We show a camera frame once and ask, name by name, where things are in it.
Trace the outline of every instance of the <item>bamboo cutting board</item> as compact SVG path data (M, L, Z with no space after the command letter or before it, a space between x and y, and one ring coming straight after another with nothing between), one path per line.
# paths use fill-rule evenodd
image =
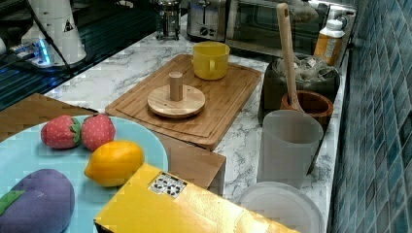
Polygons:
M229 63L224 78L205 81L193 73L191 60L189 54L177 55L107 106L106 113L126 117L153 131L213 150L258 85L260 72ZM206 103L199 114L175 119L158 116L149 109L149 94L169 84L169 73L173 71L183 74L184 85L204 93Z

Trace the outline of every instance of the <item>toy lemon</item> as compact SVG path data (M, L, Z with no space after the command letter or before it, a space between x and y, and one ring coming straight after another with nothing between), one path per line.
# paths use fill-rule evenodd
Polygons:
M142 148L130 141L113 141L95 150L85 168L85 175L102 186L119 186L142 166Z

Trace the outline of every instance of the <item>wooden spoon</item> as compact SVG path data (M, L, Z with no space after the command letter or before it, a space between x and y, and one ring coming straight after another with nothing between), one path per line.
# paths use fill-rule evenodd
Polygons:
M285 68L288 86L288 95L291 106L300 112L303 112L302 107L300 107L299 100L297 99L296 93L296 80L294 76L293 67L293 47L292 47L292 33L291 33L291 22L289 19L289 8L288 4L281 3L276 7L279 23L279 32L281 34L281 44L282 53L284 56Z

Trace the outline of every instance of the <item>oven door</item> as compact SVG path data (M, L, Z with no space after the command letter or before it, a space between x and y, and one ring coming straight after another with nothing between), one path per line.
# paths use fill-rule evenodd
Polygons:
M230 46L282 56L276 6L264 0L233 0L229 9L226 43ZM325 26L328 7L318 7L318 17L308 22L295 22L293 5L289 5L293 51L313 54L319 31Z

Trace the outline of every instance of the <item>light blue plate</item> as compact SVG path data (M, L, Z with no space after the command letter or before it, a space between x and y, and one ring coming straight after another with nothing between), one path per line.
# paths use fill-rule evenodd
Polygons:
M86 116L76 116L83 123ZM160 140L133 121L112 117L116 127L115 140L138 143L145 161L168 171L166 151ZM0 144L0 197L28 174L39 169L52 168L64 174L72 183L76 205L69 226L64 232L97 232L93 218L119 190L118 187L102 187L84 175L91 151L80 145L69 150L53 150L43 144L40 131L45 124L28 128Z

